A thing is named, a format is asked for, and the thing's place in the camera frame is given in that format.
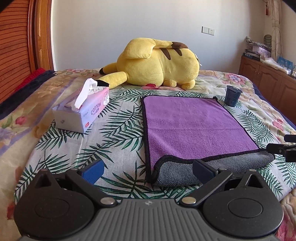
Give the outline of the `purple and grey towel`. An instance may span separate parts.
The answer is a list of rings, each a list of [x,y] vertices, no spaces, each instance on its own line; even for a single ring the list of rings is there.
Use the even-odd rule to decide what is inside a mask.
[[[255,143],[215,97],[146,96],[141,104],[149,184],[198,185],[195,160],[241,174],[275,158]]]

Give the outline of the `palm leaf print cloth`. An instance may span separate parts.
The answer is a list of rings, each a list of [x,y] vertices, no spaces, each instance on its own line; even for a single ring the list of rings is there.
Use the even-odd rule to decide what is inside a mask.
[[[73,133],[57,129],[53,120],[49,129],[43,134],[26,164],[18,181],[14,196],[15,202],[21,198],[29,183],[42,168],[52,173],[62,173],[70,168],[83,168],[99,159],[104,162],[105,172],[96,182],[96,186],[116,199],[121,198],[175,198],[180,199],[201,186],[156,187],[147,184],[145,176],[144,128],[142,104],[140,99],[149,95],[173,97],[217,97],[224,104],[225,92],[222,95],[201,93],[199,91],[177,90],[140,90],[119,88],[111,90],[110,103],[103,113],[86,130],[86,133]],[[278,143],[283,135],[294,130],[281,120],[267,118],[263,108],[269,108],[263,102],[263,108],[252,99],[244,104],[242,99],[234,108],[226,110],[239,121],[251,138],[260,147],[268,143]],[[284,158],[275,160],[258,169],[276,197],[281,200],[295,188],[295,164],[285,163]]]

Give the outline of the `wooden side cabinet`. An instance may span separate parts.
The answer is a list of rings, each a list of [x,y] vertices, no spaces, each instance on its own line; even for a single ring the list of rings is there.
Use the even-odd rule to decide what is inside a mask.
[[[247,77],[261,95],[295,123],[295,79],[246,56],[241,57],[239,75]]]

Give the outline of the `pink white tissue box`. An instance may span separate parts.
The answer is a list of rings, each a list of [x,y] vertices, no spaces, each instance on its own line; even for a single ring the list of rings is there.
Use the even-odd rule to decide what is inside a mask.
[[[108,104],[109,84],[88,78],[81,88],[52,109],[56,127],[85,133]]]

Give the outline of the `dark blue cup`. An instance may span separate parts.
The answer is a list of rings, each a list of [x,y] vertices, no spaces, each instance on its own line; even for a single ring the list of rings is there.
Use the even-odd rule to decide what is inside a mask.
[[[225,95],[225,104],[228,106],[234,107],[238,102],[238,99],[241,95],[242,91],[236,87],[231,85],[227,85],[226,95]]]

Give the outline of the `floral bed quilt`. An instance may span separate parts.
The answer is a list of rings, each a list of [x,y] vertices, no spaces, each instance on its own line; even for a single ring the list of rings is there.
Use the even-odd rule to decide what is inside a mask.
[[[96,69],[68,69],[58,71],[55,75],[43,83],[33,94],[31,94],[14,111],[1,120],[1,240],[17,240],[20,237],[13,219],[15,209],[15,188],[20,180],[22,172],[29,158],[43,134],[49,129],[54,120],[52,109],[59,102],[67,98],[83,85],[87,78],[98,78]],[[286,134],[295,133],[295,125],[288,120],[275,107],[265,101],[257,93],[255,85],[246,77],[219,71],[203,70],[196,79],[192,90],[201,93],[222,95],[226,86],[232,85],[242,90],[244,104],[250,104],[251,99],[256,103],[266,102],[269,108],[263,108],[267,112],[267,118],[280,121],[281,118],[294,130]],[[178,87],[139,87],[132,85],[121,85],[113,90],[119,89],[140,90],[177,90],[184,91]]]

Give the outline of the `white plastic bag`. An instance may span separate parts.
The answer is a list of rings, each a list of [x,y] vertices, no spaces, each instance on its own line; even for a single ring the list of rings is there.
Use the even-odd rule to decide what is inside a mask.
[[[283,66],[280,66],[276,61],[274,61],[273,58],[271,57],[268,57],[268,58],[265,58],[265,60],[263,60],[262,62],[263,64],[269,66],[269,67],[272,67],[276,70],[279,70],[287,75],[289,75],[291,73],[290,70],[288,70],[286,67],[283,67]]]

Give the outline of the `stack of books and boxes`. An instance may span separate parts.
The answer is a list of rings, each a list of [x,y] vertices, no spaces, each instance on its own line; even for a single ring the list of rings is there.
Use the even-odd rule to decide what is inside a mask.
[[[242,56],[256,61],[264,61],[265,59],[271,57],[271,49],[269,46],[253,41],[248,36],[246,36],[245,42],[246,48]]]

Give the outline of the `dark blue blanket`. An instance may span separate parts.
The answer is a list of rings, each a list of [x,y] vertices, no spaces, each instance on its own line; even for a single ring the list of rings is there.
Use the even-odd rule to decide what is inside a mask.
[[[21,103],[23,103],[31,94],[33,94],[43,83],[54,76],[53,70],[47,70],[37,76],[26,86],[22,87],[16,93],[1,103],[0,117],[1,120],[14,111]]]

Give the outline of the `red pillow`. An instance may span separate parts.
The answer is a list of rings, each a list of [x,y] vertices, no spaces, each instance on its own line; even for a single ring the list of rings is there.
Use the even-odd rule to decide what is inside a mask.
[[[16,93],[18,90],[22,89],[24,86],[26,86],[28,83],[30,83],[32,80],[40,76],[41,74],[45,73],[46,70],[44,68],[39,68],[32,72],[28,77],[24,79],[24,81],[18,85],[18,87],[15,89],[14,93]]]

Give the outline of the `yellow Pikachu plush toy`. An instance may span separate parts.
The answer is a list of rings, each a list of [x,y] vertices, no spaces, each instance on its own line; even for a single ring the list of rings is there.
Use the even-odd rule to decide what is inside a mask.
[[[108,83],[111,89],[126,82],[190,90],[195,86],[199,70],[199,59],[184,43],[135,38],[116,62],[100,69],[99,80]]]

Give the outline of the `floral curtain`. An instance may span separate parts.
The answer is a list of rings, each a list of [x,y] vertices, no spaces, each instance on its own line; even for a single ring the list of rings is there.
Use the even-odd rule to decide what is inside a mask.
[[[282,56],[281,37],[281,1],[267,0],[268,13],[271,16],[271,56],[274,60]]]

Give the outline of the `wooden slatted headboard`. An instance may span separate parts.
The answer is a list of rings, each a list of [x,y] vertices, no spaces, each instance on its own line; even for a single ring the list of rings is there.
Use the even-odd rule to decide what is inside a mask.
[[[12,1],[1,11],[1,102],[35,69],[31,26],[33,1]]]

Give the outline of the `white wall socket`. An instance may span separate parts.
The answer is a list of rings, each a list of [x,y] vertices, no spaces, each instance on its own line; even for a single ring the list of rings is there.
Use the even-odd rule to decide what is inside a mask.
[[[213,35],[215,35],[215,30],[211,29],[211,28],[208,28],[208,27],[205,27],[205,26],[202,26],[202,33],[213,36]]]

